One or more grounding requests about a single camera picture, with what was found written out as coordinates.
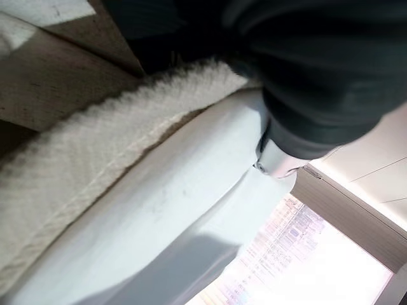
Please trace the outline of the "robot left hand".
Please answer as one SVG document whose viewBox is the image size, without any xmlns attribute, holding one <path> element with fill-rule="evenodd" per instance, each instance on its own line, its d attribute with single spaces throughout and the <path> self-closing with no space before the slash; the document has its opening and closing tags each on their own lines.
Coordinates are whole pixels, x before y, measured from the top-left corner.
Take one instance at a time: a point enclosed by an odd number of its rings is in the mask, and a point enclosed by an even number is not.
<svg viewBox="0 0 407 305">
<path fill-rule="evenodd" d="M 406 101 L 405 1 L 104 1 L 149 73 L 214 57 L 258 80 L 258 166 L 284 177 Z"/>
</svg>

